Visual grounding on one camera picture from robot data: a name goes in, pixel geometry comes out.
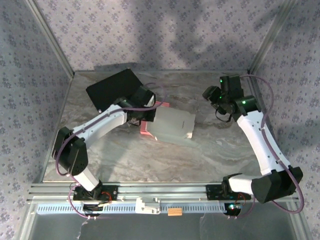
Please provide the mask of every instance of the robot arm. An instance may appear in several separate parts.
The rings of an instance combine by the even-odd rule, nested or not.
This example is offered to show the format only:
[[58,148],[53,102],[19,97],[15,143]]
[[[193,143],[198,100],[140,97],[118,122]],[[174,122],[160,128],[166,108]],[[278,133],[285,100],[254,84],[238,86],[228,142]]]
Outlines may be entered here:
[[[238,75],[221,77],[220,83],[221,88],[208,87],[203,97],[211,101],[211,105],[220,114],[229,113],[243,130],[257,157],[262,175],[247,176],[236,173],[224,177],[222,182],[224,195],[241,192],[254,195],[260,203],[266,203],[293,194],[296,189],[293,181],[272,155],[263,137],[261,123],[264,114],[256,99],[254,96],[244,96]],[[303,177],[301,169],[291,167],[267,125],[264,125],[263,130],[273,150],[299,183]]]
[[[101,85],[94,86],[94,94],[90,97],[100,114],[73,129],[61,128],[57,133],[52,152],[53,158],[81,185],[82,192],[91,200],[99,199],[103,185],[88,168],[87,149],[112,129],[131,120],[152,122],[156,114],[155,94],[143,86],[132,71],[127,69],[106,80],[110,85],[113,84],[114,89],[110,87],[106,89]],[[100,89],[102,89],[101,96],[106,99],[99,98]]]

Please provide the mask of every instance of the glass panel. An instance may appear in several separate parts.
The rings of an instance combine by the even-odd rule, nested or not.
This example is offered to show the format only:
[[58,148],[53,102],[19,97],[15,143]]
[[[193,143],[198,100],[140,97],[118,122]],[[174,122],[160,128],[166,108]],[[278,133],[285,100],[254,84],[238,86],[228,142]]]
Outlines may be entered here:
[[[246,204],[244,211],[250,207]],[[183,216],[108,214],[89,220],[76,214],[37,215],[30,239],[121,239],[121,240],[283,240],[297,239],[290,215],[271,203],[256,204],[245,218],[224,214],[190,213]]]

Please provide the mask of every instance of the metal corner post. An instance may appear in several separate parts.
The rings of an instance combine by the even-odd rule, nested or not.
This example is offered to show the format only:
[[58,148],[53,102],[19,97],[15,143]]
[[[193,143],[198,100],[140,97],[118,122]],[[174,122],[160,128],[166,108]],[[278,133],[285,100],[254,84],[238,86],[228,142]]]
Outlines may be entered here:
[[[280,30],[282,29],[283,25],[285,24],[291,10],[297,4],[297,0],[284,0],[279,8],[278,13],[274,17],[271,26],[262,41],[259,50],[257,51],[254,59],[248,68],[248,74],[255,74],[261,64],[264,62],[265,57],[270,50],[271,46],[273,45],[276,37],[278,36]],[[259,87],[256,81],[252,78],[248,78],[248,84],[251,90],[251,94],[257,98],[258,103],[262,108],[264,108],[264,101],[261,98]]]
[[74,76],[74,71],[70,66],[65,54],[63,53],[62,49],[60,48],[53,32],[51,31],[48,23],[46,22],[41,10],[39,9],[35,0],[24,0],[26,5],[29,7],[31,13],[33,14],[35,20],[37,21],[39,27],[45,38],[47,39],[48,43],[50,44],[54,54],[58,58],[59,62],[61,63],[63,69],[67,73],[69,79],[72,79]]
[[46,153],[46,156],[45,156],[45,159],[44,159],[44,163],[42,165],[42,170],[41,170],[41,172],[40,172],[40,174],[39,174],[39,176],[37,178],[37,181],[36,181],[37,183],[42,183],[43,179],[45,177],[47,165],[48,165],[48,162],[49,162],[49,159],[50,159],[53,147],[54,147],[55,139],[57,137],[57,133],[58,133],[58,130],[59,130],[60,121],[61,121],[64,109],[65,109],[65,106],[66,106],[66,103],[67,103],[68,94],[69,94],[73,79],[74,78],[71,77],[71,79],[69,81],[69,84],[68,84],[68,87],[67,87],[67,89],[65,91],[65,96],[64,96],[64,99],[63,99],[63,102],[62,102],[62,105],[61,105],[60,113],[59,113],[57,122],[56,122],[55,127],[54,127],[54,132],[53,132],[52,138],[50,140],[49,148],[48,148],[48,151]]

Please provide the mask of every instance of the black cable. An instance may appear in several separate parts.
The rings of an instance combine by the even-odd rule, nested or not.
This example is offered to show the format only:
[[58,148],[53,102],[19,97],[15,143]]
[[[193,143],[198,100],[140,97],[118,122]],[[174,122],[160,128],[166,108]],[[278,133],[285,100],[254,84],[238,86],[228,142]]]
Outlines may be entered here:
[[217,116],[217,112],[218,112],[218,109],[215,110],[215,117],[216,117],[218,120],[220,120],[221,122],[229,123],[229,122],[231,121],[231,118],[232,118],[232,115],[231,115],[231,114],[229,115],[228,120],[222,120],[221,118],[219,118],[219,117]]

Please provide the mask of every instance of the white plastic clip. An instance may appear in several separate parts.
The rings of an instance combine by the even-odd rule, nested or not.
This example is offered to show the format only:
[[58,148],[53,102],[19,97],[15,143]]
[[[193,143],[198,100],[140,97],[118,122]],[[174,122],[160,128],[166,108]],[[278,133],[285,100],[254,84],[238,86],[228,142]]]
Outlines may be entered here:
[[135,202],[135,212],[137,214],[160,214],[160,199],[154,197],[152,199],[142,199],[138,197]]
[[125,201],[125,197],[124,196],[118,196],[118,199],[121,200],[121,202]]

